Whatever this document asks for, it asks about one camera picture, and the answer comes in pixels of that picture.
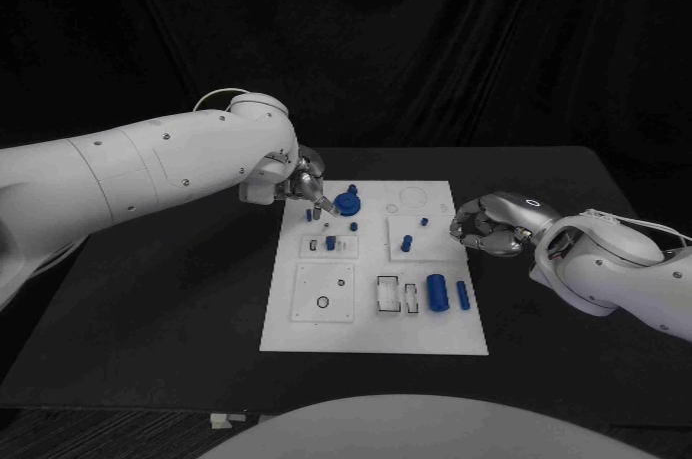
black table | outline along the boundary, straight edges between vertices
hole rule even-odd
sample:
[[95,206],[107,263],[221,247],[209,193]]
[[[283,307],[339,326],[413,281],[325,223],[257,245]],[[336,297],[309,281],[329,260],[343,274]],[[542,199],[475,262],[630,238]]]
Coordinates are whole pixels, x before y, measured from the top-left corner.
[[[633,215],[575,147],[323,149],[328,179],[449,180],[565,215]],[[583,424],[689,425],[692,346],[625,311],[594,318],[472,254],[489,357],[260,352],[283,204],[228,190],[95,234],[0,388],[3,406],[280,413],[348,396],[490,400]]]

cable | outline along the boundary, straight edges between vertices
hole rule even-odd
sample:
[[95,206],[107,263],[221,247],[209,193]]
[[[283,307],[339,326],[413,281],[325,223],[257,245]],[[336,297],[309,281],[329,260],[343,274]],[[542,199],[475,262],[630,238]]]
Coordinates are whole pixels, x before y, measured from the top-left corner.
[[648,222],[639,219],[630,219],[629,217],[616,216],[614,214],[597,211],[596,209],[588,209],[587,212],[583,212],[580,215],[617,219],[620,221],[630,222],[632,224],[637,224],[639,226],[649,227],[650,229],[656,229],[658,231],[666,232],[668,234],[672,234],[674,236],[678,236],[681,238],[682,247],[688,247],[688,243],[685,242],[686,240],[692,242],[692,237],[685,236],[685,234],[681,234],[672,227],[668,227],[663,224],[656,224],[655,222]]
[[219,92],[242,92],[242,93],[250,93],[250,91],[247,91],[245,89],[238,89],[237,87],[225,87],[224,89],[217,89],[215,91],[209,92],[208,94],[205,94],[202,96],[202,99],[198,101],[198,103],[195,104],[195,107],[192,109],[192,112],[195,112],[199,108],[199,106],[202,105],[202,102],[205,102],[205,99],[208,99],[211,96],[214,96],[215,94],[218,94]]
[[84,236],[81,239],[71,242],[64,247],[61,247],[61,249],[58,249],[54,255],[44,261],[44,264],[39,266],[39,268],[33,271],[32,275],[29,276],[29,279],[36,277],[39,274],[44,274],[71,256],[71,254],[77,251],[80,246],[84,244],[84,241],[87,240],[88,237],[90,236]]

small blue piece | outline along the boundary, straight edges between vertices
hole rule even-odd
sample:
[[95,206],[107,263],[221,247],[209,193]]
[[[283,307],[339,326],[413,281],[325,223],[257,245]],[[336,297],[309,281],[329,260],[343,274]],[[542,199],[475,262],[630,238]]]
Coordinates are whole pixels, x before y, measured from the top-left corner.
[[462,309],[467,311],[472,308],[472,304],[469,304],[469,294],[466,293],[464,281],[457,282],[457,292],[459,292],[459,300],[462,302]]
[[335,199],[335,205],[339,208],[342,216],[355,216],[361,210],[361,198],[358,197],[358,188],[355,184],[349,186],[349,192],[339,194]]
[[450,308],[447,285],[441,274],[428,276],[428,305],[430,310],[436,312],[444,312]]
[[401,244],[401,250],[408,252],[411,250],[411,243],[414,242],[414,238],[411,236],[404,236],[404,243]]

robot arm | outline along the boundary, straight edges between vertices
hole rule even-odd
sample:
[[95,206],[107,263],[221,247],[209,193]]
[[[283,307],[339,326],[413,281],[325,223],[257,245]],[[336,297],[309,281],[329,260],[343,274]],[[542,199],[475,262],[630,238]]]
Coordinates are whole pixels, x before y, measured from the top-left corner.
[[[472,216],[482,235],[462,230]],[[529,277],[565,302],[594,316],[622,307],[650,327],[692,341],[692,247],[661,251],[620,221],[652,226],[594,210],[561,218],[534,199],[498,192],[462,206],[450,233],[464,246],[502,257],[531,243]]]
[[0,308],[54,253],[88,234],[240,184],[244,202],[322,194],[325,165],[286,106],[237,96],[204,110],[0,151]]

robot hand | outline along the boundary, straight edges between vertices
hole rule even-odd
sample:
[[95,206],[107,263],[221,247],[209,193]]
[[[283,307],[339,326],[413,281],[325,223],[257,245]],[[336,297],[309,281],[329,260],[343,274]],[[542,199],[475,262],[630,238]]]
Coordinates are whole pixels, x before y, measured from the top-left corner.
[[325,197],[322,192],[322,176],[325,162],[317,152],[300,146],[300,159],[289,179],[277,185],[277,199],[307,199],[315,204],[313,217],[320,218],[325,209],[333,216],[339,215],[339,208]]
[[[475,225],[483,235],[466,234],[462,230],[472,215],[476,215]],[[450,234],[466,247],[493,256],[513,257],[522,252],[524,244],[538,244],[560,218],[555,210],[534,199],[516,193],[496,192],[459,208]]]

